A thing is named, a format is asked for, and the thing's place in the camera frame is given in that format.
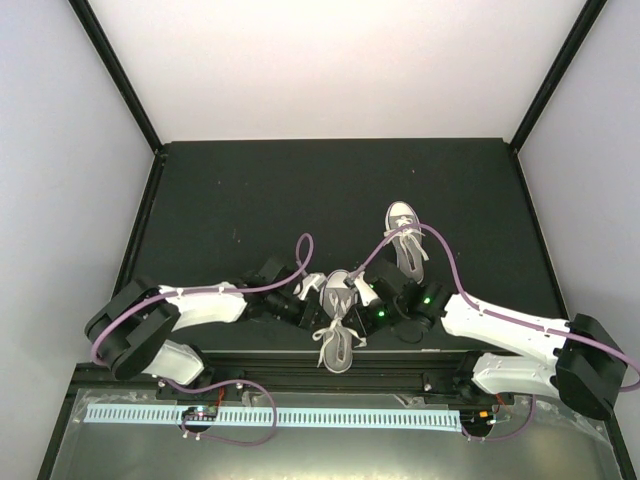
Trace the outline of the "grey sneaker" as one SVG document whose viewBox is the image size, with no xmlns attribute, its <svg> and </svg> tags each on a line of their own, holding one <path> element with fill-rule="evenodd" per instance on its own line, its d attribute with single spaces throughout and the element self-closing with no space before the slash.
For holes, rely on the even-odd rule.
<svg viewBox="0 0 640 480">
<path fill-rule="evenodd" d="M 346 284 L 348 276 L 346 270 L 336 270 L 327 277 L 320 293 L 320 305 L 330 323 L 312 335 L 314 341 L 322 341 L 317 366 L 324 366 L 333 374 L 342 374 L 351 368 L 354 339 L 360 342 L 359 347 L 367 345 L 364 337 L 343 324 L 358 300 L 357 291 Z"/>
<path fill-rule="evenodd" d="M 413 208 L 403 202 L 392 203 L 385 217 L 384 236 L 390 239 L 396 253 L 396 266 L 409 279 L 424 279 L 424 264 L 429 260 L 423 247 L 423 233 Z"/>
</svg>

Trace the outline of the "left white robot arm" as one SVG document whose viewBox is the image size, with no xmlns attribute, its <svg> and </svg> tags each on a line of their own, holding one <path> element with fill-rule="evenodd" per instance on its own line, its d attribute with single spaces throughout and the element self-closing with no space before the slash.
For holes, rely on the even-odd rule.
<svg viewBox="0 0 640 480">
<path fill-rule="evenodd" d="M 215 285 L 178 288 L 138 278 L 127 284 L 84 328 L 93 360 L 115 379 L 165 377 L 193 399 L 207 397 L 215 376 L 193 343 L 170 336 L 196 326 L 261 317 L 313 330 L 327 319 L 319 304 L 323 273 L 306 273 L 270 258 L 261 269 Z"/>
</svg>

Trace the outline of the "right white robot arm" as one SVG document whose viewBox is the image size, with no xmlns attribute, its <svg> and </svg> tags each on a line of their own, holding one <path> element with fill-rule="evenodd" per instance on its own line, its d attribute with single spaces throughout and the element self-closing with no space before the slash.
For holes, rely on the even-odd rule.
<svg viewBox="0 0 640 480">
<path fill-rule="evenodd" d="M 591 316 L 566 320 L 522 314 L 464 297 L 438 282 L 418 283 L 386 260 L 349 274 L 344 283 L 360 296 L 355 316 L 366 336 L 406 320 L 498 348 L 476 356 L 455 377 L 456 394 L 467 403 L 487 394 L 518 393 L 559 399 L 595 420 L 614 413 L 627 363 Z"/>
</svg>

